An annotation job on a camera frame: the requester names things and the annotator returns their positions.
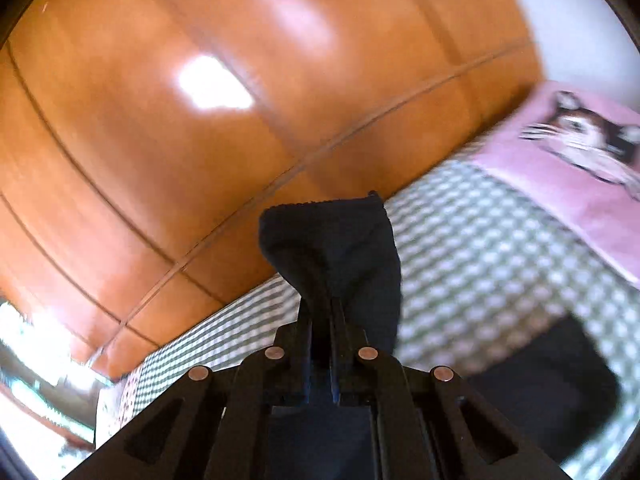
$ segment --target copper rivet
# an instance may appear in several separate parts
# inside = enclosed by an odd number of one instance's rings
[[[267,359],[276,361],[284,357],[284,350],[279,346],[270,346],[264,351],[264,355],[266,355]]]
[[[189,378],[192,381],[203,381],[209,376],[209,369],[206,366],[194,366],[189,370]]]
[[[447,383],[453,379],[453,370],[447,366],[438,366],[433,375],[437,380]]]
[[[358,355],[365,361],[373,361],[373,359],[378,357],[378,351],[371,346],[363,346],[360,350],[358,350]]]

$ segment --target folded black garment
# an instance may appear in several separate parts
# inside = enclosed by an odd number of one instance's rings
[[[347,323],[393,351],[400,262],[377,194],[270,208],[260,217],[260,248],[312,311],[339,298]],[[335,406],[326,370],[313,370],[306,409],[271,417],[268,447],[270,480],[374,478],[369,410]]]
[[[467,380],[558,463],[603,427],[620,398],[616,376],[573,316]]]

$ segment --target checkered bedsheet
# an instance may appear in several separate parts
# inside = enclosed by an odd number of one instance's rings
[[[386,202],[402,266],[396,357],[430,370],[480,372],[526,345],[566,311],[582,320],[623,401],[608,426],[562,467],[599,478],[640,420],[640,292],[529,199],[467,162],[449,159]],[[296,317],[280,276],[150,355],[136,415],[196,364],[229,367],[268,346]]]

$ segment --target cat face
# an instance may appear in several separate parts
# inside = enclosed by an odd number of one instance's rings
[[[560,156],[596,178],[625,186],[640,200],[640,126],[619,126],[585,108],[572,92],[556,92],[555,112],[543,123],[530,124],[521,139]]]

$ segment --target pink pillow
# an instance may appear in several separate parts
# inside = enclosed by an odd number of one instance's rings
[[[524,192],[640,283],[640,115],[547,82],[473,162]]]

